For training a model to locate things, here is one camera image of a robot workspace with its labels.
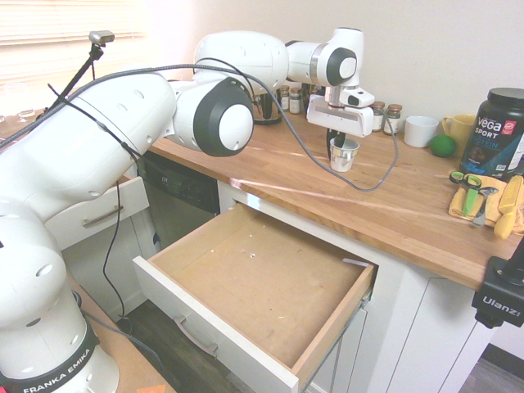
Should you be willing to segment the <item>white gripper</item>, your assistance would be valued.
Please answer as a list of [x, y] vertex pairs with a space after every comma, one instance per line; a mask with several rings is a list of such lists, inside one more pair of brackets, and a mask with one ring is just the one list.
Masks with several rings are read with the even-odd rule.
[[331, 140], [334, 146], [342, 148], [346, 133], [365, 138], [373, 131], [373, 109], [370, 107], [355, 108], [330, 106], [324, 96], [312, 94], [309, 97], [306, 119], [309, 123], [327, 129], [327, 157], [331, 159]]

